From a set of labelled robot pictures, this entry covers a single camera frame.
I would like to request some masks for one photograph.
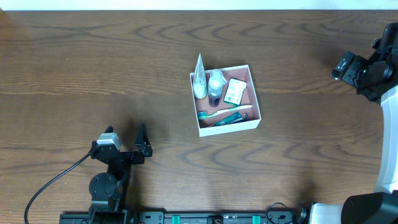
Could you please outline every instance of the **soap bar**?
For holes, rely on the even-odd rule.
[[[246,88],[245,82],[232,78],[229,81],[228,89],[224,97],[224,102],[235,106],[239,106],[241,104],[243,91],[245,88]]]

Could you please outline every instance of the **green connector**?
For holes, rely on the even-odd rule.
[[[253,215],[253,224],[261,224],[261,216]]]
[[[179,215],[172,216],[172,224],[180,224],[180,216]]]

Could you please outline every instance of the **plastic bottle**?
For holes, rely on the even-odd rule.
[[[204,99],[207,95],[207,83],[205,68],[203,66],[203,61],[201,60],[201,55],[199,54],[198,62],[195,67],[195,75],[193,77],[193,94],[198,99]]]
[[[214,69],[211,71],[208,84],[210,106],[217,107],[219,105],[225,83],[226,79],[224,78],[223,72],[221,70]]]

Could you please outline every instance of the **white casing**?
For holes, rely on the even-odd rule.
[[[311,207],[308,224],[341,224],[343,205],[325,205],[316,203]]]
[[[398,86],[381,96],[384,117],[383,152],[375,192],[398,190]]]
[[[381,96],[384,117],[383,151],[375,192],[398,190],[398,86]],[[309,224],[340,224],[343,205],[312,205]]]

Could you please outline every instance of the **teal toothbrush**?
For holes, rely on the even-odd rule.
[[[198,119],[207,119],[207,118],[212,118],[216,115],[219,115],[219,114],[222,114],[225,112],[236,111],[236,110],[247,109],[247,108],[251,108],[251,105],[237,106],[237,107],[230,108],[230,109],[219,110],[211,115],[207,115],[207,111],[203,111],[203,112],[199,112],[197,115],[198,115]]]

